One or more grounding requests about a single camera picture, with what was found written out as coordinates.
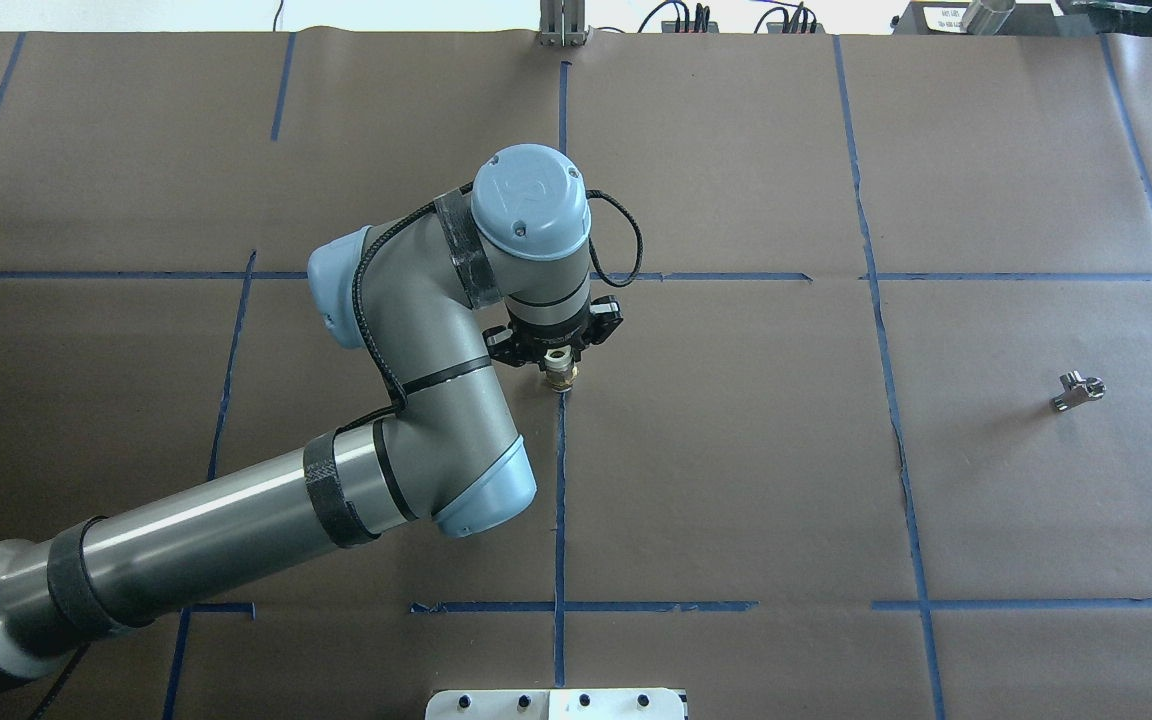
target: light blue cap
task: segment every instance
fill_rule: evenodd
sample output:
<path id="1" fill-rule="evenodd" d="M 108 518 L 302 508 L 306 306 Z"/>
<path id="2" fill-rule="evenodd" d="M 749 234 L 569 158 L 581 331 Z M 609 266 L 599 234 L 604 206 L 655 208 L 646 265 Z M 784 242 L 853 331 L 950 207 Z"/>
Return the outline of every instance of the light blue cap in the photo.
<path id="1" fill-rule="evenodd" d="M 536 497 L 536 478 L 522 447 L 522 435 L 456 500 L 435 511 L 444 536 L 463 538 L 492 529 L 517 515 Z"/>
<path id="2" fill-rule="evenodd" d="M 492 245 L 526 260 L 558 260 L 589 237 L 585 179 L 562 152 L 515 145 L 473 179 L 473 220 Z"/>
<path id="3" fill-rule="evenodd" d="M 310 255 L 310 293 L 328 333 L 347 350 L 362 347 L 358 319 L 353 313 L 353 272 L 362 258 L 362 240 L 371 225 L 338 237 Z"/>

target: gray metal device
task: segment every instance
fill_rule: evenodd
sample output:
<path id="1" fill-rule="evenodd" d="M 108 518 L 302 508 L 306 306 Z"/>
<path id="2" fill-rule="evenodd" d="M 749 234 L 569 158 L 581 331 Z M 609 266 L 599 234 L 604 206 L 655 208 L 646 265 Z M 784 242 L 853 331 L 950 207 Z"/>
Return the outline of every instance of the gray metal device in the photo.
<path id="1" fill-rule="evenodd" d="M 0 689 L 51 674 L 83 643 L 407 521 L 463 537 L 524 510 L 535 476 L 493 359 L 552 372 L 550 353 L 575 363 L 617 327 L 614 297 L 590 301 L 589 232 L 575 164 L 520 145 L 472 185 L 316 250 L 308 279 L 326 328 L 367 348 L 396 404 L 50 541 L 0 541 Z M 509 327 L 480 333 L 473 311 L 500 300 Z"/>

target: black wire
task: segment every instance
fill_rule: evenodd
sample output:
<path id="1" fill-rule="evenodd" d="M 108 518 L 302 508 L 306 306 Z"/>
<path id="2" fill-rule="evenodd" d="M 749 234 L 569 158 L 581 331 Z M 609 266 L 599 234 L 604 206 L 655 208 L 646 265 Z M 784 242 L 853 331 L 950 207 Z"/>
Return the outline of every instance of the black wire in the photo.
<path id="1" fill-rule="evenodd" d="M 687 9 L 687 3 L 682 0 L 664 0 L 664 3 L 659 3 L 647 17 L 643 18 L 643 24 L 639 25 L 639 32 L 643 32 L 643 28 L 649 26 L 649 22 L 652 22 L 652 15 L 658 14 L 666 5 L 673 5 L 673 12 L 682 15 L 682 26 L 689 26 L 691 24 L 691 10 Z M 673 20 L 673 31 L 677 32 L 680 29 L 680 23 L 675 18 Z"/>
<path id="2" fill-rule="evenodd" d="M 772 8 L 771 10 L 765 12 L 763 14 L 763 17 L 758 18 L 758 24 L 756 24 L 756 26 L 755 26 L 755 35 L 758 35 L 758 31 L 760 31 L 760 29 L 763 29 L 763 21 L 766 20 L 768 17 L 768 15 L 771 15 L 772 13 L 774 13 L 776 10 L 780 10 L 781 14 L 785 15 L 785 22 L 781 23 L 781 32 L 785 32 L 785 29 L 788 26 L 788 24 L 790 24 L 790 13 L 786 8 L 782 8 L 782 6 L 778 5 L 776 8 Z"/>
<path id="3" fill-rule="evenodd" d="M 460 191 L 463 194 L 473 190 L 473 183 L 468 182 L 462 184 Z M 362 425 L 366 425 L 376 418 L 384 418 L 385 415 L 401 414 L 401 411 L 407 407 L 407 391 L 403 389 L 402 382 L 397 381 L 397 374 L 385 363 L 384 356 L 380 355 L 380 347 L 376 346 L 376 339 L 371 338 L 371 328 L 367 325 L 367 317 L 362 309 L 362 278 L 367 273 L 367 268 L 371 266 L 371 262 L 376 258 L 376 255 L 380 252 L 381 247 L 388 245 L 389 241 L 397 236 L 399 233 L 403 232 L 416 220 L 433 213 L 434 204 L 433 202 L 426 202 L 425 205 L 420 205 L 419 209 L 412 210 L 407 218 L 397 220 L 397 222 L 389 225 L 389 228 L 380 234 L 380 237 L 372 242 L 367 250 L 358 259 L 358 266 L 353 271 L 353 288 L 351 288 L 351 300 L 353 300 L 353 316 L 358 324 L 358 334 L 362 335 L 362 343 L 367 347 L 367 354 L 371 355 L 372 363 L 376 364 L 376 369 L 380 370 L 380 377 L 385 381 L 385 388 L 389 392 L 389 397 L 393 400 L 392 404 L 386 407 L 380 407 L 379 410 L 372 410 L 371 414 L 366 414 L 353 420 L 346 425 L 347 429 L 359 429 Z"/>
<path id="4" fill-rule="evenodd" d="M 602 265 L 598 262 L 598 251 L 594 250 L 594 238 L 589 238 L 589 259 L 594 264 L 594 273 L 598 273 L 600 281 L 604 281 L 612 287 L 628 287 L 635 281 L 635 279 L 637 279 L 637 276 L 639 276 L 639 270 L 643 268 L 643 232 L 639 229 L 639 223 L 636 222 L 634 215 L 630 214 L 630 211 L 626 210 L 626 205 L 621 205 L 620 200 L 614 199 L 614 197 L 602 190 L 585 191 L 585 197 L 590 200 L 608 202 L 613 209 L 620 210 L 621 214 L 626 215 L 626 220 L 628 220 L 628 222 L 630 222 L 630 227 L 634 228 L 634 241 L 636 245 L 634 255 L 634 270 L 630 270 L 630 274 L 626 275 L 624 282 L 613 281 L 612 278 L 607 276 L 607 273 L 602 272 Z"/>
<path id="5" fill-rule="evenodd" d="M 46 714 L 47 708 L 51 707 L 51 703 L 56 700 L 56 696 L 65 688 L 65 683 L 69 682 L 69 676 L 77 669 L 78 661 L 83 659 L 83 655 L 88 654 L 88 647 L 91 647 L 90 644 L 84 644 L 84 646 L 78 646 L 78 650 L 74 651 L 74 657 L 70 657 L 69 662 L 65 665 L 65 669 L 60 670 L 56 682 L 51 684 L 50 691 L 38 702 L 38 707 L 33 708 L 33 714 L 29 715 L 29 720 L 38 720 Z"/>

